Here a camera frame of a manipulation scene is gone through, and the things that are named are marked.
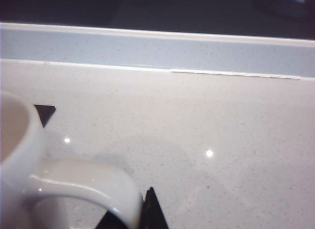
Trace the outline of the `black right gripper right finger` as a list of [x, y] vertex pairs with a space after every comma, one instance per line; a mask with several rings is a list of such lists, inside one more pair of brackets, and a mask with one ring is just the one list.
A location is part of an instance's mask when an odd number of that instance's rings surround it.
[[[146, 192], [138, 228], [169, 228], [153, 187], [150, 187]], [[114, 214], [106, 212], [96, 226], [96, 229], [127, 229], [127, 227]]]

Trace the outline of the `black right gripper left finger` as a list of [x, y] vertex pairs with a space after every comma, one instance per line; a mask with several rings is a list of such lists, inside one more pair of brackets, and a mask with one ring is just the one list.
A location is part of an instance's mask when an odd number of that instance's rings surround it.
[[56, 111], [56, 107], [51, 106], [51, 105], [38, 105], [38, 104], [34, 104], [34, 106], [39, 114], [39, 118], [42, 123], [42, 126], [45, 127], [47, 123], [49, 122], [50, 118], [52, 117], [52, 115], [54, 114], [54, 112]]

